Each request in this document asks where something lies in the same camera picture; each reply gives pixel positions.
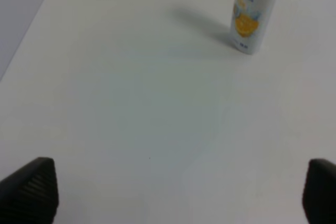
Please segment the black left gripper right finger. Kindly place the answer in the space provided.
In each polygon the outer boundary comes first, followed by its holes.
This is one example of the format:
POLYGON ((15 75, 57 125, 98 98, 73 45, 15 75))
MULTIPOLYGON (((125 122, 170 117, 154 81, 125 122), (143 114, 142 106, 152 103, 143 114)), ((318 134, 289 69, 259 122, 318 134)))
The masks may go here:
POLYGON ((309 161, 302 195, 308 223, 335 223, 335 164, 321 158, 309 161))

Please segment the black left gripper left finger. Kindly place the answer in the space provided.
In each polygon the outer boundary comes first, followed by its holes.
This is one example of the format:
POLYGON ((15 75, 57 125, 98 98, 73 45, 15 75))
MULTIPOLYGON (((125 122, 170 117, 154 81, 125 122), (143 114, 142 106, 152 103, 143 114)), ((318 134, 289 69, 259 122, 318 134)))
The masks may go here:
POLYGON ((1 180, 1 223, 53 223, 58 206, 52 158, 38 157, 1 180))

